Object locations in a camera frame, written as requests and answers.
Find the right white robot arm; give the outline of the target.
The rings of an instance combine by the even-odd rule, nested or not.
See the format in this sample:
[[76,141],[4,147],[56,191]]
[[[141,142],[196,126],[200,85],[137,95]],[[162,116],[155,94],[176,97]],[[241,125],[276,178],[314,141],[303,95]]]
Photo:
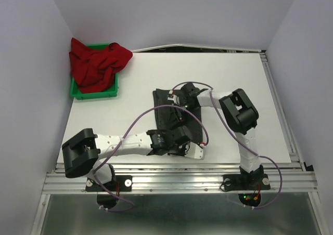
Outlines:
[[258,183],[258,175],[263,173],[257,153],[255,128],[259,113],[245,91],[241,88],[232,92],[217,92],[213,87],[200,83],[204,89],[195,87],[196,82],[183,82],[169,91],[168,99],[176,100],[175,90],[181,88],[186,103],[182,106],[214,108],[222,124],[231,137],[238,143],[240,154],[239,182],[245,188]]

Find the dark grey dotted skirt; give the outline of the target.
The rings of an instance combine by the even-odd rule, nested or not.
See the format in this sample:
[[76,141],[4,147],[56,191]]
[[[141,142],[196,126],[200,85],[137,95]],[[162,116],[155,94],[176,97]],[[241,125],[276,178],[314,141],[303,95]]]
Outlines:
[[[167,100],[167,94],[170,90],[156,89],[152,92],[154,106],[165,106],[172,105],[170,101]],[[185,102],[185,98],[191,97],[189,92],[183,88],[174,90],[177,95],[181,98],[181,103]],[[170,123],[170,107],[158,108],[155,110],[155,120],[157,129],[173,130],[178,127],[185,126],[192,136],[192,141],[194,143],[201,143],[204,141],[203,130],[199,122],[201,121],[201,107],[199,106],[188,114],[185,123]]]

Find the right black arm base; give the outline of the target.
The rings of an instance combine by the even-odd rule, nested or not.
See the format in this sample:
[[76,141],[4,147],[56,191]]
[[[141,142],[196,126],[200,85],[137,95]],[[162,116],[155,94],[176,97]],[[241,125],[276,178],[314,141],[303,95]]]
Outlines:
[[254,191],[259,189],[270,190],[270,182],[264,183],[264,178],[267,178],[266,174],[255,178],[241,174],[226,174],[223,175],[223,181],[220,185],[220,189],[225,192]]

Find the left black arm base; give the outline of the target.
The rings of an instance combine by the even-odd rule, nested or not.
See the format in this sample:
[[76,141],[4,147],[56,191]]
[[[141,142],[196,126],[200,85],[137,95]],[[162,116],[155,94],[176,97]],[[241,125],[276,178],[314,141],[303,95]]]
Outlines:
[[[118,175],[116,180],[105,183],[104,187],[111,192],[131,192],[132,191],[132,181],[133,177],[131,175]],[[92,179],[87,179],[86,192],[105,192],[105,190]]]

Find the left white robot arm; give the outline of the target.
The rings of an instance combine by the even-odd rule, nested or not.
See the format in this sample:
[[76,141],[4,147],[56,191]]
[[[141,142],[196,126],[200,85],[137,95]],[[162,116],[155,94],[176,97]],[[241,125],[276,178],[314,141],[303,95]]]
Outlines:
[[116,184],[114,171],[101,160],[123,155],[162,156],[181,151],[191,140],[185,126],[174,130],[152,129],[125,138],[95,134],[92,128],[85,128],[62,144],[65,176],[95,180],[96,172],[99,186],[111,190]]

